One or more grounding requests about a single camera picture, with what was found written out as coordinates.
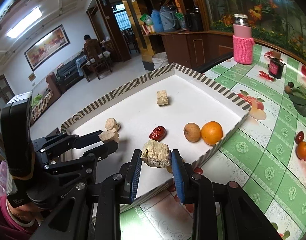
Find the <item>person's left hand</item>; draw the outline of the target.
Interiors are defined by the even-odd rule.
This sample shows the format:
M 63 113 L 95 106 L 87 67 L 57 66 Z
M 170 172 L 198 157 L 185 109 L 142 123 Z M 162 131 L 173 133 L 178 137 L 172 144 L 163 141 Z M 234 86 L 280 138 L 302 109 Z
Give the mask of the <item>person's left hand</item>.
M 8 200 L 6 200 L 8 211 L 15 219 L 20 222 L 31 222 L 36 220 L 39 223 L 43 222 L 45 218 L 42 216 L 41 208 L 37 207 L 34 203 L 28 203 L 19 207 L 12 207 Z

